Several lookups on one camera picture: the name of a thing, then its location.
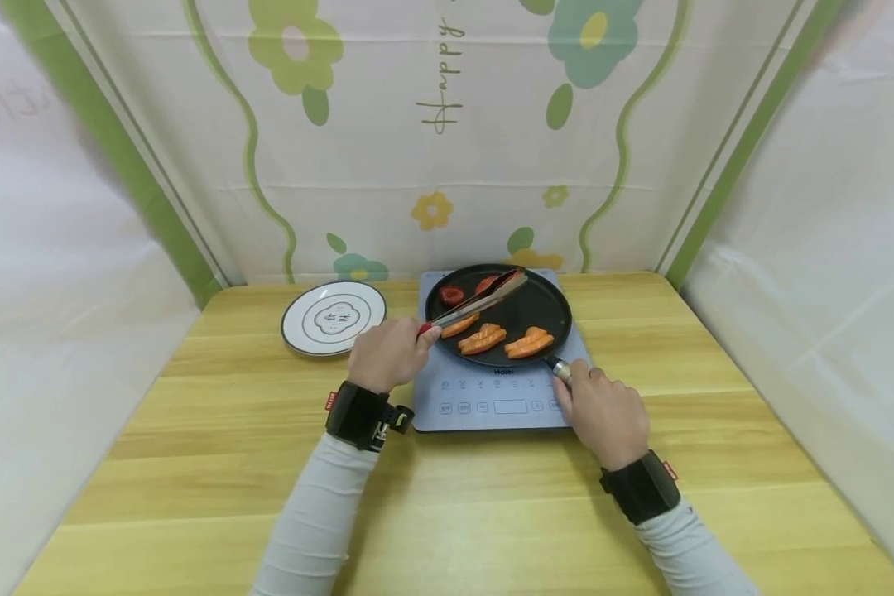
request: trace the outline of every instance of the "red tag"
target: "red tag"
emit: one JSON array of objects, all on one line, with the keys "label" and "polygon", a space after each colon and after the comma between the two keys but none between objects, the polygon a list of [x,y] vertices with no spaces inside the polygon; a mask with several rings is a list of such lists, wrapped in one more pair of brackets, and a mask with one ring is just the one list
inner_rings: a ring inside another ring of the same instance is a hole
[{"label": "red tag", "polygon": [[672,479],[679,479],[679,475],[675,474],[675,470],[672,469],[671,464],[669,464],[668,462],[662,462],[662,465],[666,466],[666,472],[669,473],[669,476],[671,476]]}]

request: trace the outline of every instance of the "yellow flower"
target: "yellow flower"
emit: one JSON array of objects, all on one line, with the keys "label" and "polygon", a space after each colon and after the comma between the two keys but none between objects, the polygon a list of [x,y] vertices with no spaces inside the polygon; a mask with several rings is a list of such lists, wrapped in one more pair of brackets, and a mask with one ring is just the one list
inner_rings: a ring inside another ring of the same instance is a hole
[{"label": "yellow flower", "polygon": [[532,269],[552,269],[556,271],[564,266],[564,258],[560,255],[537,255],[532,248],[522,248],[514,252],[504,263]]},{"label": "yellow flower", "polygon": [[437,190],[433,194],[422,195],[417,200],[414,209],[411,209],[411,217],[421,222],[421,230],[433,230],[445,227],[453,212],[454,206],[445,194]]},{"label": "yellow flower", "polygon": [[551,186],[543,193],[543,202],[546,203],[547,209],[552,209],[564,204],[567,196],[569,196],[569,189],[564,185]]}]

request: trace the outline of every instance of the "green wavy line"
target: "green wavy line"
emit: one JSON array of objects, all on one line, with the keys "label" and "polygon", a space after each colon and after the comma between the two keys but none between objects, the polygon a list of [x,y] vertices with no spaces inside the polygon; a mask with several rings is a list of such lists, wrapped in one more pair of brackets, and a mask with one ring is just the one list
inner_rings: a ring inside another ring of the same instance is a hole
[{"label": "green wavy line", "polygon": [[620,164],[618,164],[616,169],[616,180],[613,181],[613,188],[610,189],[609,195],[606,195],[606,200],[603,204],[584,221],[583,227],[579,228],[579,250],[583,251],[583,268],[580,269],[582,272],[589,271],[589,246],[586,245],[586,236],[589,233],[589,228],[596,224],[597,219],[602,218],[609,211],[618,194],[620,194],[622,185],[625,184],[625,177],[627,177],[629,170],[629,145],[627,143],[627,130],[625,129],[627,129],[629,117],[643,96],[646,96],[649,93],[649,89],[652,89],[655,83],[659,82],[660,77],[666,72],[669,63],[675,57],[675,52],[679,50],[680,38],[685,32],[688,14],[690,14],[690,0],[679,0],[678,7],[675,8],[675,21],[672,25],[672,33],[669,34],[666,49],[662,51],[662,55],[659,56],[659,62],[656,62],[655,67],[646,77],[646,80],[642,81],[642,85],[635,90],[627,104],[622,106],[620,118],[616,121],[616,145],[618,150],[620,150]]},{"label": "green wavy line", "polygon": [[219,82],[232,94],[238,106],[245,115],[245,122],[248,125],[248,138],[245,139],[245,149],[242,155],[242,169],[245,170],[245,178],[248,187],[252,189],[252,196],[258,206],[272,221],[276,222],[278,227],[282,228],[285,233],[285,240],[288,243],[288,249],[285,250],[285,256],[282,258],[282,266],[285,270],[285,280],[288,283],[295,283],[295,275],[291,272],[291,257],[295,255],[295,229],[291,227],[288,220],[282,218],[265,199],[262,193],[261,185],[258,183],[258,173],[255,171],[255,151],[258,149],[258,120],[252,111],[252,106],[248,105],[245,95],[238,90],[232,77],[228,76],[227,71],[219,61],[219,57],[215,55],[215,51],[209,44],[209,36],[202,25],[202,17],[199,15],[198,8],[195,6],[195,0],[183,0],[183,10],[185,11],[185,19],[189,21],[189,29],[195,38],[195,44],[202,52],[202,57],[209,65],[209,70],[213,71],[215,76],[219,78]]}]

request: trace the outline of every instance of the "black wrist strap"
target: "black wrist strap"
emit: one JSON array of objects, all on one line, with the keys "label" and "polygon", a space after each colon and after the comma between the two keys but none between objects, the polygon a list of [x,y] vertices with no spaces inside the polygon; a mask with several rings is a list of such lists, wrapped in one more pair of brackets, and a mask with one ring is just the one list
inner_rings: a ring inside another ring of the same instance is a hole
[{"label": "black wrist strap", "polygon": [[362,451],[379,451],[389,429],[405,434],[414,420],[411,408],[391,406],[388,397],[386,393],[373,393],[353,383],[341,383],[330,406],[325,430]]},{"label": "black wrist strap", "polygon": [[604,469],[599,484],[615,498],[622,514],[634,526],[667,513],[681,501],[674,479],[651,450],[624,469]]}]

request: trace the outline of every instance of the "tongs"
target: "tongs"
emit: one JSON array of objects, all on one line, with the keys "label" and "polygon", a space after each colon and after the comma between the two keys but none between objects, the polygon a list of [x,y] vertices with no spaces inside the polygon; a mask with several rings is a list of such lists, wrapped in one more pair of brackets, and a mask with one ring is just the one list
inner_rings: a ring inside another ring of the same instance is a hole
[{"label": "tongs", "polygon": [[421,330],[417,331],[417,336],[421,336],[430,327],[446,327],[459,320],[464,320],[468,316],[483,312],[511,295],[524,283],[526,283],[526,272],[521,267],[511,269],[505,274],[497,276],[496,280],[491,281],[483,292],[470,296],[446,313],[437,316],[436,319],[427,321],[421,326]]}]

